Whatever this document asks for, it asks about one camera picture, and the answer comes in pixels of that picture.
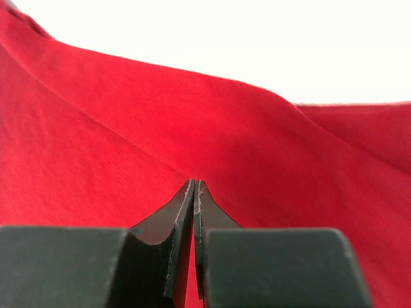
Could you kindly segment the dark red t shirt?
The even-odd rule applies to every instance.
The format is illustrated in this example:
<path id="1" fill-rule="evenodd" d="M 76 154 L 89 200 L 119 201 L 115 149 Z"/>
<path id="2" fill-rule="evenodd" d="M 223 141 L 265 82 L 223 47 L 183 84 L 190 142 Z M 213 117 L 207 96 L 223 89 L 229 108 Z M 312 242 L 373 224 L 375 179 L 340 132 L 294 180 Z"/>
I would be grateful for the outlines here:
<path id="1" fill-rule="evenodd" d="M 410 103 L 296 106 L 55 40 L 1 4 L 1 223 L 128 226 L 188 179 L 246 227 L 334 227 L 410 306 Z"/>

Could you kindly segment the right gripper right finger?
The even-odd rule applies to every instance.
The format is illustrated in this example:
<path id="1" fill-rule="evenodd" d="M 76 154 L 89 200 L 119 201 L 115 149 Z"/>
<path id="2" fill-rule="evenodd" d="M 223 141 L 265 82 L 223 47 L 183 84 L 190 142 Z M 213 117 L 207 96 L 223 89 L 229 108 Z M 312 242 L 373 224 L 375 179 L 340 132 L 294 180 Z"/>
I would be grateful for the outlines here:
<path id="1" fill-rule="evenodd" d="M 195 182 L 193 203 L 193 236 L 195 240 L 195 269 L 198 297 L 206 299 L 206 240 L 207 231 L 214 228 L 240 228 L 212 197 L 203 180 Z"/>

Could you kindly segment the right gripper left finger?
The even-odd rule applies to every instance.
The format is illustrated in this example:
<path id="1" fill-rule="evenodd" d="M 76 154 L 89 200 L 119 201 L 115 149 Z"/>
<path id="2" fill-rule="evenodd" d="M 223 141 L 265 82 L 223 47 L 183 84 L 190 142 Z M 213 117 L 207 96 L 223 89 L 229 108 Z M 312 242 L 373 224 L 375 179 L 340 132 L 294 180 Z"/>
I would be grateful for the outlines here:
<path id="1" fill-rule="evenodd" d="M 184 298 L 188 280 L 195 180 L 130 228 L 137 239 L 136 265 L 151 298 Z"/>

